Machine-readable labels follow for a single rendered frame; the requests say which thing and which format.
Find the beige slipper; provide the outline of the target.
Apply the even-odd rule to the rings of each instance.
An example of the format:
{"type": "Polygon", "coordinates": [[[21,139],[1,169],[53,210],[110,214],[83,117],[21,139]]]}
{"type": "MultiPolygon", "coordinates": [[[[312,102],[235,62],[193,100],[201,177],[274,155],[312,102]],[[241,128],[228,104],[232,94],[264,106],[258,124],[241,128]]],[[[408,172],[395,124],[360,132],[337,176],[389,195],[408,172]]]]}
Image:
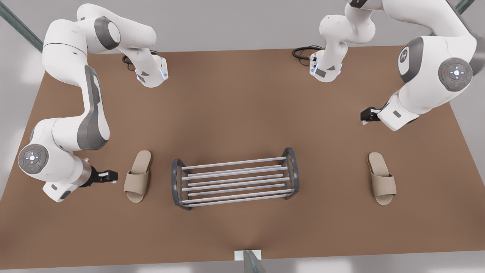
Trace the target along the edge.
{"type": "Polygon", "coordinates": [[[397,194],[394,176],[388,171],[383,156],[371,152],[367,159],[371,171],[371,186],[376,202],[382,206],[389,204],[397,194]]]}
{"type": "Polygon", "coordinates": [[[151,152],[147,150],[140,151],[131,170],[127,173],[124,192],[133,203],[139,203],[146,195],[151,162],[151,152]]]}

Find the grey metal shoe rack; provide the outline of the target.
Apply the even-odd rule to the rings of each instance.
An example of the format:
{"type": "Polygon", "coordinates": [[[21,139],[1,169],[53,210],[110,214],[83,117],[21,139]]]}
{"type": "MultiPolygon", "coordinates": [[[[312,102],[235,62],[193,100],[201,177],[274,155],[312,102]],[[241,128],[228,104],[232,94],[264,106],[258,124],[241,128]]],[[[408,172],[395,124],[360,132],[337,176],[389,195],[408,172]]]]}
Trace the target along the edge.
{"type": "Polygon", "coordinates": [[[175,159],[171,169],[174,204],[199,206],[256,200],[291,199],[300,188],[296,154],[291,147],[280,157],[187,166],[175,159]]]}

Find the white post foot plate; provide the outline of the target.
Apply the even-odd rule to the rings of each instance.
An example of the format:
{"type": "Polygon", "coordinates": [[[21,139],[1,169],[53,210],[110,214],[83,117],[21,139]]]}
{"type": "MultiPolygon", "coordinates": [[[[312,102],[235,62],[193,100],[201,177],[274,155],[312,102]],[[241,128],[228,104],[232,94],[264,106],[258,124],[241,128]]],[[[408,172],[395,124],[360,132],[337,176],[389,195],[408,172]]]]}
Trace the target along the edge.
{"type": "Polygon", "coordinates": [[[234,260],[235,261],[243,260],[244,253],[248,251],[253,252],[253,254],[256,256],[257,259],[259,260],[262,259],[261,250],[237,250],[237,251],[234,251],[234,260]]]}

